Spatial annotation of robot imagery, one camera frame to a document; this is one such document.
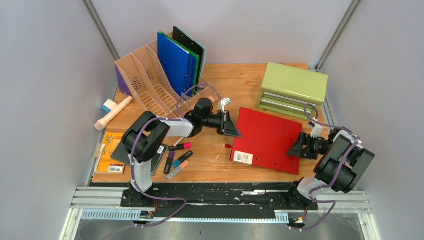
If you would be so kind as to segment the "red binder folder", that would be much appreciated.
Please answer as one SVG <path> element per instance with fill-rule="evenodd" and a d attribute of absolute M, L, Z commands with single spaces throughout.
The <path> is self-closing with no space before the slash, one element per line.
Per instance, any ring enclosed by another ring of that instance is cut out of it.
<path fill-rule="evenodd" d="M 236 127 L 241 137 L 234 139 L 230 161 L 299 174 L 300 158 L 287 151 L 302 132 L 301 123 L 241 107 Z"/>

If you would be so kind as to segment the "green metal drawer cabinet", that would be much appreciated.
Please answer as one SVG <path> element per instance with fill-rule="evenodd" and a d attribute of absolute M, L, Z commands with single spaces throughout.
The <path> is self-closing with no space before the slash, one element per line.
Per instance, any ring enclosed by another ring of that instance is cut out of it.
<path fill-rule="evenodd" d="M 256 107 L 300 119 L 317 117 L 326 98 L 328 75 L 269 62 Z"/>

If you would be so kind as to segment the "beige plastic file organizer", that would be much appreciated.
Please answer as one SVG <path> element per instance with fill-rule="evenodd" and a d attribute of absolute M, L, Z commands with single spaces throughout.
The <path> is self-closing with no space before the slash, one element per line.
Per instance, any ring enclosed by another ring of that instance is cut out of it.
<path fill-rule="evenodd" d="M 199 79 L 201 86 L 181 97 L 169 82 L 167 71 L 162 66 L 158 53 L 165 49 L 155 40 L 127 56 L 117 60 L 115 65 L 124 72 L 133 100 L 143 111 L 150 111 L 160 117 L 179 118 L 191 110 L 200 98 L 213 103 L 219 101 L 218 94 Z"/>

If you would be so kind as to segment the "black notebook with sticker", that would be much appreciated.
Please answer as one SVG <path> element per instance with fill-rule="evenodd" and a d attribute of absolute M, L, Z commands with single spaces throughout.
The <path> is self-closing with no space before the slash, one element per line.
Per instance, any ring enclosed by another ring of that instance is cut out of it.
<path fill-rule="evenodd" d="M 154 176 L 156 172 L 158 171 L 158 168 L 162 162 L 162 159 L 165 156 L 165 153 L 168 150 L 168 146 L 166 144 L 161 144 L 159 149 L 157 150 L 157 153 L 155 156 L 151 159 L 151 171 L 150 174 Z M 120 142 L 114 152 L 111 155 L 111 158 L 114 160 L 117 160 L 119 162 L 122 162 L 124 164 L 129 164 L 130 159 L 128 157 L 128 151 L 126 147 L 123 145 L 122 142 Z"/>

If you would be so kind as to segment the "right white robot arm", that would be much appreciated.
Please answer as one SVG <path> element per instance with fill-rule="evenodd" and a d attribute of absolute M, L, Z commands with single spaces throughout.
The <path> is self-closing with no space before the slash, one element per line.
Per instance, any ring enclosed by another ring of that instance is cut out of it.
<path fill-rule="evenodd" d="M 327 139 L 302 132 L 286 154 L 308 160 L 322 156 L 313 170 L 314 176 L 295 181 L 285 195 L 286 204 L 292 209 L 312 203 L 320 190 L 349 193 L 375 158 L 356 135 L 344 129 L 333 129 Z"/>

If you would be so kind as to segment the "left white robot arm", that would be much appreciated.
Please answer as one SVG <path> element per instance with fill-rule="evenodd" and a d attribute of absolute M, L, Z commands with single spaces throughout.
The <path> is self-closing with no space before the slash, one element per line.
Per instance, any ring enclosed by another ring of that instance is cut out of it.
<path fill-rule="evenodd" d="M 150 111 L 125 132 L 121 139 L 131 166 L 131 185 L 136 189 L 134 200 L 140 206 L 149 206 L 153 201 L 150 174 L 151 160 L 162 146 L 165 138 L 192 138 L 204 127 L 216 129 L 218 135 L 240 138 L 241 132 L 233 123 L 230 112 L 225 109 L 229 98 L 220 101 L 220 108 L 213 113 L 213 102 L 200 98 L 194 108 L 181 118 L 160 117 Z"/>

